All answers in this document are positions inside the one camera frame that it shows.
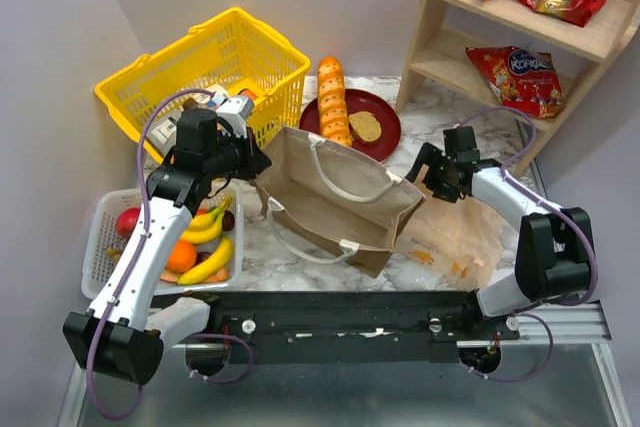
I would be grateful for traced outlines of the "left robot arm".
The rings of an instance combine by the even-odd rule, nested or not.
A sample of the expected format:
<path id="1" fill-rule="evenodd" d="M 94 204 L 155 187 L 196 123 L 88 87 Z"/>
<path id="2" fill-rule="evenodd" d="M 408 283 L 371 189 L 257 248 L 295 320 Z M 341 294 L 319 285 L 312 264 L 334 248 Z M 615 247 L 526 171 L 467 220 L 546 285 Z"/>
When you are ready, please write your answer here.
<path id="1" fill-rule="evenodd" d="M 149 312 L 171 250 L 194 219 L 213 180 L 253 180 L 270 166 L 247 124 L 250 110 L 232 98 L 212 110 L 184 112 L 172 152 L 142 176 L 142 206 L 109 280 L 84 313 L 71 312 L 63 334 L 89 386 L 98 373 L 147 384 L 164 350 L 205 330 L 210 305 L 194 296 Z"/>

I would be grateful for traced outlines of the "peach plastic grocery bag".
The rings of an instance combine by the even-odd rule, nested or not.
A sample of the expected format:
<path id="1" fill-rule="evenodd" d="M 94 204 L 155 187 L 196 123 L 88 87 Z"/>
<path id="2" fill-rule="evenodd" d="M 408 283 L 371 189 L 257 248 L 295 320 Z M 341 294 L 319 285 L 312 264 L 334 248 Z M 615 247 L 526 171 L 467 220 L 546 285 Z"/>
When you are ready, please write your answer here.
<path id="1" fill-rule="evenodd" d="M 474 198 L 448 203 L 427 197 L 396 240 L 396 251 L 442 275 L 454 289 L 469 292 L 489 285 L 506 225 Z"/>

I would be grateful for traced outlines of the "burlap tote bag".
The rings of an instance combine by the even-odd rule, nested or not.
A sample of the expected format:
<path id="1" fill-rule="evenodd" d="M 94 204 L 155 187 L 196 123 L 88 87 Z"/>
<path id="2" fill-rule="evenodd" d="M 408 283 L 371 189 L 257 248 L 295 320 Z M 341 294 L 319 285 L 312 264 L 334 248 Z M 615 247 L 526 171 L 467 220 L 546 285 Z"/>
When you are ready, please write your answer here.
<path id="1" fill-rule="evenodd" d="M 377 277 L 424 203 L 420 190 L 353 148 L 292 127 L 264 152 L 272 165 L 255 188 L 280 245 L 309 262 L 346 262 Z"/>

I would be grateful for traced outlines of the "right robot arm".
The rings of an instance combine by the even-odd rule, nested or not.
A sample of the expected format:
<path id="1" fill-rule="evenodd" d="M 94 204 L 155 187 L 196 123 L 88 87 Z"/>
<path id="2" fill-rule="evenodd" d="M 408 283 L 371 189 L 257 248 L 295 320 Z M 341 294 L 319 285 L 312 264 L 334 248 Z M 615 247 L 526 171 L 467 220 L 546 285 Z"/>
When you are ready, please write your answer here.
<path id="1" fill-rule="evenodd" d="M 466 197 L 488 205 L 519 233 L 514 272 L 467 296 L 465 314 L 477 322 L 523 312 L 544 302 L 577 305 L 598 276 L 591 220 L 581 208 L 563 208 L 513 178 L 504 164 L 483 159 L 472 127 L 443 134 L 442 149 L 424 143 L 406 179 L 419 179 L 436 199 Z"/>

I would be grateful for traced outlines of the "red Konfeti candy bag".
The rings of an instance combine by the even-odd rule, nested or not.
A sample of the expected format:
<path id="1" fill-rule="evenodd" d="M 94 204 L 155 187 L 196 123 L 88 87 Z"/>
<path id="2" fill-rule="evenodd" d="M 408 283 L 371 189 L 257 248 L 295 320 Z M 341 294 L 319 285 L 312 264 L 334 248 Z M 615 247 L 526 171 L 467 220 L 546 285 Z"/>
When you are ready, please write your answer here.
<path id="1" fill-rule="evenodd" d="M 538 119 L 565 107 L 559 77 L 549 53 L 515 46 L 468 47 L 465 53 L 500 103 Z"/>

